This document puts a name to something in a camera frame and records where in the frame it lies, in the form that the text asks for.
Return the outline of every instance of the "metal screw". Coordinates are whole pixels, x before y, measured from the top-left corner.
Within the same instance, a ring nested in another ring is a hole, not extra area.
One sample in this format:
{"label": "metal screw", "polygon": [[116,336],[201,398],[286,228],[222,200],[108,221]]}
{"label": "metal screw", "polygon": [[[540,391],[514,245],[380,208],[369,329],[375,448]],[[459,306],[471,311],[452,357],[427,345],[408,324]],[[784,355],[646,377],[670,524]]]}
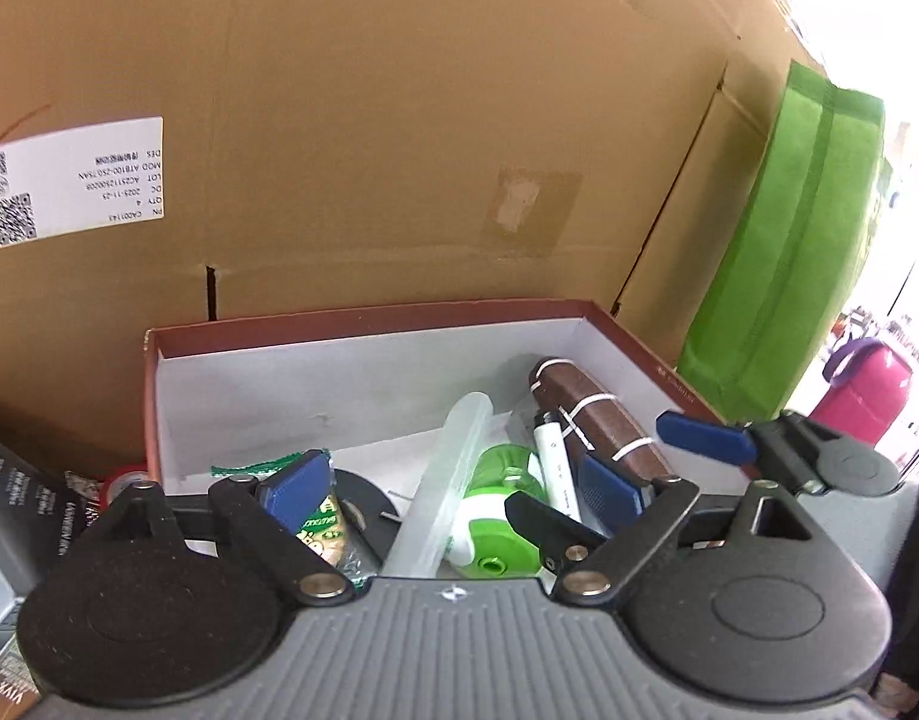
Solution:
{"label": "metal screw", "polygon": [[589,550],[582,544],[573,544],[566,550],[566,560],[579,562],[580,560],[586,560],[587,557],[589,557]]}
{"label": "metal screw", "polygon": [[312,598],[336,598],[346,589],[346,580],[339,574],[309,574],[299,580],[299,589]]}
{"label": "metal screw", "polygon": [[563,586],[573,595],[601,595],[611,584],[598,571],[573,571],[563,579]]}

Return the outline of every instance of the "black disc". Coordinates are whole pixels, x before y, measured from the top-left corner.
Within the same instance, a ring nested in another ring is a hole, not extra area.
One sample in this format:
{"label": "black disc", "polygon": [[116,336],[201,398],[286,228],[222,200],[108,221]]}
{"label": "black disc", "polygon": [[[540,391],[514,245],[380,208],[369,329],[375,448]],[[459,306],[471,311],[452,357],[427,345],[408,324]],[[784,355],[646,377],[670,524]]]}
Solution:
{"label": "black disc", "polygon": [[109,541],[57,566],[23,604],[16,635],[42,688],[136,709],[192,698],[249,670],[279,618],[273,590],[234,563]]}

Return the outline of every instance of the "cardboard box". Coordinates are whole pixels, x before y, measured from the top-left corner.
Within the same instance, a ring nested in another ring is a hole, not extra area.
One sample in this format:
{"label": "cardboard box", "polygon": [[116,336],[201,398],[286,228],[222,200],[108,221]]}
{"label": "cardboard box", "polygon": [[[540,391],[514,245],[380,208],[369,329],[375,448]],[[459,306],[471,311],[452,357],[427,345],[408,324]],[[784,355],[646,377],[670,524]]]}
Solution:
{"label": "cardboard box", "polygon": [[789,62],[821,70],[782,4],[755,0],[722,85],[617,301],[619,320],[675,364],[746,208]]}
{"label": "cardboard box", "polygon": [[[544,357],[590,373],[648,435],[667,409],[715,419],[590,302],[480,300],[234,319],[150,333],[150,474],[167,494],[204,493],[215,481],[211,466],[328,447],[336,467],[411,496],[448,411],[468,392],[485,392],[494,406],[482,449],[515,442],[520,412],[531,430],[538,407],[523,401]],[[734,466],[669,446],[662,453],[709,493],[740,494],[749,483]]]}
{"label": "cardboard box", "polygon": [[612,305],[746,1],[0,0],[0,133],[161,116],[165,174],[162,220],[0,250],[0,440],[141,458],[152,326]]}

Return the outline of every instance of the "white marker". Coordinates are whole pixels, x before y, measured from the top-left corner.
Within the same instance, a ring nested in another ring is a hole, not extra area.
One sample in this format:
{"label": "white marker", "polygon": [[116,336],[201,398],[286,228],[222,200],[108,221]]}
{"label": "white marker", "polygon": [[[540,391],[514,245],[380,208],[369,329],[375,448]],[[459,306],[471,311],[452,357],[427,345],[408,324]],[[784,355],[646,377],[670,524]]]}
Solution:
{"label": "white marker", "polygon": [[536,429],[532,435],[539,451],[539,465],[543,469],[549,504],[567,517],[581,522],[570,459],[566,455],[566,442],[555,415],[549,412],[536,415]]}

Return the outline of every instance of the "ridged gray surface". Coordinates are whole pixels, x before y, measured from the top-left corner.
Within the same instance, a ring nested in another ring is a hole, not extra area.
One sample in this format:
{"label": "ridged gray surface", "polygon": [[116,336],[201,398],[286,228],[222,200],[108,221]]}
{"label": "ridged gray surface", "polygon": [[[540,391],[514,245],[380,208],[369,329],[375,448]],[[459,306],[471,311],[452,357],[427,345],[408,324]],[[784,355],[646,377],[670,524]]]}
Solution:
{"label": "ridged gray surface", "polygon": [[[552,603],[537,581],[380,579],[300,614],[227,688],[141,712],[47,697],[30,720],[775,720],[693,696],[652,671],[605,613]],[[859,698],[787,713],[873,720]]]}

